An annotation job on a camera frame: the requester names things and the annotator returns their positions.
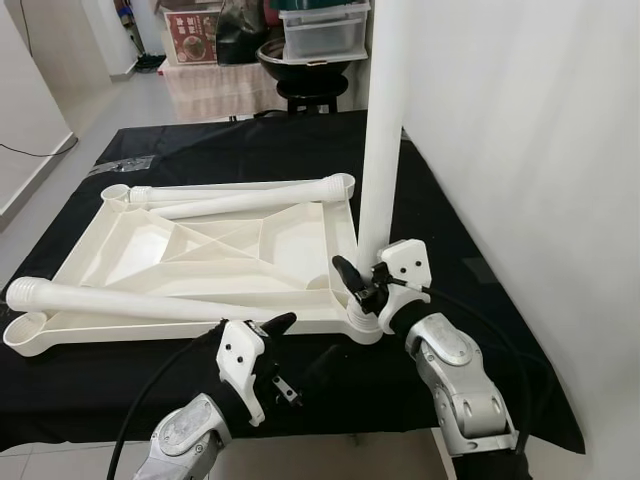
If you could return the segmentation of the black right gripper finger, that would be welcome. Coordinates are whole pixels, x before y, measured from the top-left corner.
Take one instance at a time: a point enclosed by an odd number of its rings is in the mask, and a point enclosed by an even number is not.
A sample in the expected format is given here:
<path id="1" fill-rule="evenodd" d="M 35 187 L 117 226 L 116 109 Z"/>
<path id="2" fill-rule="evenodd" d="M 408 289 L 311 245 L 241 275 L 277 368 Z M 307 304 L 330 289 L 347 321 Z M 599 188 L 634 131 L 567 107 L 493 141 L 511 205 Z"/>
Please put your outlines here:
<path id="1" fill-rule="evenodd" d="M 337 270 L 340 282 L 352 294 L 355 301 L 364 303 L 366 301 L 366 283 L 356 266 L 351 261 L 344 259 L 343 256 L 334 256 L 333 268 Z"/>

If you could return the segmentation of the black table cloth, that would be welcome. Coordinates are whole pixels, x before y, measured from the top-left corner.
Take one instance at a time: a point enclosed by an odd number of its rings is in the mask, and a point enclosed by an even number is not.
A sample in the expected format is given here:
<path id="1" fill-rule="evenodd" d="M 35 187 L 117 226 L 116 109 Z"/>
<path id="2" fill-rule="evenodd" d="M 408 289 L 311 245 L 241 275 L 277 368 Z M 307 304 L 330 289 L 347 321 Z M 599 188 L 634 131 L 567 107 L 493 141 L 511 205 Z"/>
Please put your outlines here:
<path id="1" fill-rule="evenodd" d="M 360 174 L 364 156 L 364 111 L 328 115 L 270 116 L 242 122 L 148 125 L 113 131 L 104 142 L 79 145 L 73 155 L 86 164 L 70 188 L 51 198 L 33 198 L 26 211 L 35 224 L 18 221 L 0 230 L 0 330 L 12 320 L 3 289 L 20 274 L 54 274 L 67 239 L 99 210 L 102 189 L 128 186 L 305 180 L 335 173 Z M 150 169 L 93 174 L 102 163 L 154 155 Z M 392 237 L 420 238 L 428 247 L 435 288 L 474 307 L 502 329 L 526 355 L 538 357 L 526 376 L 509 365 L 502 344 L 467 314 L 445 314 L 485 349 L 492 375 L 517 422 L 522 389 L 548 402 L 535 412 L 532 435 L 581 454 L 585 442 L 561 385 L 547 380 L 547 356 L 513 305 L 506 288 L 486 288 L 462 264 L 489 256 L 477 247 L 477 229 L 461 220 L 460 201 L 445 193 L 419 148 L 399 151 Z M 0 343 L 0 447 L 27 443 L 111 442 L 129 406 L 156 367 L 178 351 L 177 340 L 59 346 L 27 358 Z M 269 419 L 256 436 L 337 433 L 403 433 L 433 428 L 428 387 L 410 358 L 392 340 L 364 347 L 335 365 L 332 381 L 300 410 Z"/>

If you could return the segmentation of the white plastic table top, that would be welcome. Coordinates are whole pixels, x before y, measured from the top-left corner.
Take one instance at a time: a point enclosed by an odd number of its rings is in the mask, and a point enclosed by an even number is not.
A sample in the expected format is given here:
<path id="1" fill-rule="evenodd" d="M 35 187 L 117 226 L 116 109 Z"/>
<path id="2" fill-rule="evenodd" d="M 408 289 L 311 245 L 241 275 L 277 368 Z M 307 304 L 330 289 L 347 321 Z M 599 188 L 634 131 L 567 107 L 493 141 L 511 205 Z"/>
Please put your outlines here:
<path id="1" fill-rule="evenodd" d="M 99 210 L 76 239 L 67 239 L 54 274 L 18 278 L 287 308 L 302 315 L 293 326 L 296 334 L 342 334 L 361 344 L 380 338 L 376 326 L 349 317 L 351 293 L 332 265 L 334 256 L 353 259 L 357 252 L 351 197 L 170 220 L 151 209 L 175 204 L 129 205 L 123 201 L 129 187 L 102 189 Z M 15 314 L 5 326 L 4 343 L 28 357 L 63 344 L 192 338 L 215 325 Z"/>

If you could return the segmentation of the clear tape strip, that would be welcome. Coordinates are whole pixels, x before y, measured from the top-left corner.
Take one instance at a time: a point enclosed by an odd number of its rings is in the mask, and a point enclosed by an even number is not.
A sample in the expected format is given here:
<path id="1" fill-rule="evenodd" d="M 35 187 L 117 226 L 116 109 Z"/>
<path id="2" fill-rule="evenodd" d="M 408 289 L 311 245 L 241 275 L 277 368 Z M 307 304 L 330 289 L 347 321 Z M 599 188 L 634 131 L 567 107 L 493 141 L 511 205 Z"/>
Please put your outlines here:
<path id="1" fill-rule="evenodd" d="M 484 257 L 463 259 L 462 264 L 475 276 L 477 284 L 485 285 L 486 288 L 500 288 L 500 280 Z"/>

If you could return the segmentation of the black stool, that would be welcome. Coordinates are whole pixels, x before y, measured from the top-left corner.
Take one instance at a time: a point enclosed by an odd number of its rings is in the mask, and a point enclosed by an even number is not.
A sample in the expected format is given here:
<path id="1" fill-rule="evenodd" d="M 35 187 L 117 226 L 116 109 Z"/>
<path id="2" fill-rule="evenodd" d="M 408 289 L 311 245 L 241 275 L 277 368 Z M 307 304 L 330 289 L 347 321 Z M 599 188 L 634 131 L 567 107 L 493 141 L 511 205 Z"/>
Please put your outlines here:
<path id="1" fill-rule="evenodd" d="M 333 114 L 338 111 L 338 97 L 347 91 L 349 82 L 344 77 L 323 77 L 312 81 L 276 83 L 276 93 L 287 101 L 285 113 Z"/>

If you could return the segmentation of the clear plastic storage box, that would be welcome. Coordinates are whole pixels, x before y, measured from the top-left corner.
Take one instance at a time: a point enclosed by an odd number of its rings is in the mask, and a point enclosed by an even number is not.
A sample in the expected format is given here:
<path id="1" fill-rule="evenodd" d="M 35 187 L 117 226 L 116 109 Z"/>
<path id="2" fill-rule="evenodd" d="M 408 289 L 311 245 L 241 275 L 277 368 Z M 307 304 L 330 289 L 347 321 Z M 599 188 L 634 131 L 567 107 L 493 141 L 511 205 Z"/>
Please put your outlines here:
<path id="1" fill-rule="evenodd" d="M 349 0 L 324 8 L 280 9 L 284 63 L 366 59 L 365 29 L 370 10 L 367 0 Z"/>

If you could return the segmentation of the black bag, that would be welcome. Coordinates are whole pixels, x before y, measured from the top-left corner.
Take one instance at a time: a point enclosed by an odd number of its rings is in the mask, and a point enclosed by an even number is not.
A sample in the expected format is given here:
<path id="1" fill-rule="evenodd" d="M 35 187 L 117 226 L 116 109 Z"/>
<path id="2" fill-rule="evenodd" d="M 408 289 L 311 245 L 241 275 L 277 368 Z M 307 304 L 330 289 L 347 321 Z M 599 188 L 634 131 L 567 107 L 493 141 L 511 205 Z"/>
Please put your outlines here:
<path id="1" fill-rule="evenodd" d="M 257 50 L 268 36 L 264 0 L 221 0 L 215 28 L 216 59 L 220 67 L 256 63 Z"/>

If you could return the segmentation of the red printed box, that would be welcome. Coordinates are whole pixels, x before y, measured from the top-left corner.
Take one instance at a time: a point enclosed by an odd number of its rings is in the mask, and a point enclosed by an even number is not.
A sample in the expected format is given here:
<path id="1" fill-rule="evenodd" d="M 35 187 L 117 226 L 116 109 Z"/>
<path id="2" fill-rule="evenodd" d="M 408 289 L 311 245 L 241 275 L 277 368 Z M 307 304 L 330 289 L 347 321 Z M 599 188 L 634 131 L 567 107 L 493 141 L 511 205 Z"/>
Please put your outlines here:
<path id="1" fill-rule="evenodd" d="M 218 64 L 216 28 L 219 10 L 163 10 L 166 37 L 170 41 L 166 52 L 175 65 Z"/>

